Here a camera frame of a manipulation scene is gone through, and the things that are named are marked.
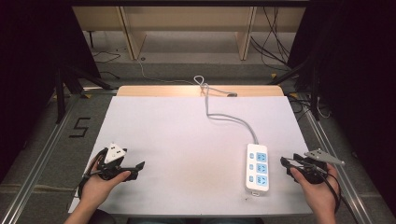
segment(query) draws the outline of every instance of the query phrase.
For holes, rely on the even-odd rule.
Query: power strip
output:
[[[266,146],[247,145],[247,179],[246,186],[251,194],[260,196],[260,193],[269,189],[268,149]]]

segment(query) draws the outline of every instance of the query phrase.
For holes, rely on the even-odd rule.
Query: white table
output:
[[[209,112],[244,119],[268,147],[268,192],[256,197],[245,189],[246,150],[253,141],[248,129],[208,119],[204,97],[115,96],[90,160],[114,142],[128,148],[121,166],[146,165],[137,180],[116,186],[100,209],[131,217],[312,213],[300,186],[279,161],[307,151],[286,97],[212,96]],[[69,212],[77,203],[75,199]]]

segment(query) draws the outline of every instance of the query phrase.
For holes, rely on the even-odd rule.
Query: wrist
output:
[[[318,224],[335,224],[334,211],[315,213],[315,219]]]
[[[79,203],[78,203],[78,208],[86,211],[87,213],[90,213],[90,212],[93,213],[98,208],[98,206],[99,205],[96,205],[91,202],[83,201],[83,200],[79,201]]]

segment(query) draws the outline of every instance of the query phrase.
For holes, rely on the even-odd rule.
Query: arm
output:
[[[93,166],[93,170],[96,169],[97,161]],[[106,200],[110,191],[130,174],[130,171],[125,171],[111,180],[103,180],[98,175],[91,176],[82,190],[81,199],[76,209],[64,224],[88,223],[96,208]]]
[[[327,164],[329,169],[328,173],[337,178],[337,172],[330,164]],[[290,168],[294,178],[301,185],[306,202],[311,207],[314,215],[317,219],[318,224],[333,224],[335,223],[335,199],[329,190],[329,187],[325,183],[312,185],[309,183],[297,169]],[[328,176],[327,180],[334,188],[334,191],[338,194],[339,188],[336,180],[332,176]]]

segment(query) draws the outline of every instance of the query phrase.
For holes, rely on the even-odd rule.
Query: aluminum rail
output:
[[[40,178],[44,168],[50,156],[52,155],[53,150],[56,148],[58,140],[61,136],[62,131],[64,130],[64,126],[70,118],[70,114],[73,110],[74,105],[78,101],[79,95],[72,95],[69,103],[67,104],[66,112],[64,114],[64,118],[59,122],[59,124],[55,125],[49,140],[38,156],[35,165],[32,167],[32,171],[25,179],[25,182],[21,185],[20,190],[17,195],[13,199],[12,203],[8,207],[5,216],[2,219],[2,224],[8,223],[16,223],[18,218],[20,217],[24,206],[32,194],[32,191]]]
[[[315,135],[317,136],[320,142],[322,150],[326,151],[330,155],[337,158],[335,150],[332,147],[332,144],[330,143],[330,140],[327,137],[325,131],[323,130],[320,122],[314,118],[314,116],[310,111],[307,112],[306,115],[312,127],[312,130],[314,131]],[[363,201],[361,200],[361,197],[359,196],[358,192],[355,190],[355,188],[352,185],[352,182],[347,176],[347,172],[345,171],[344,167],[339,165],[335,165],[334,167],[338,172],[338,176],[340,177],[338,181],[340,182],[340,186],[343,191],[343,194],[356,220],[360,224],[373,223],[372,219],[370,218],[370,215],[367,212],[367,209],[365,208]]]

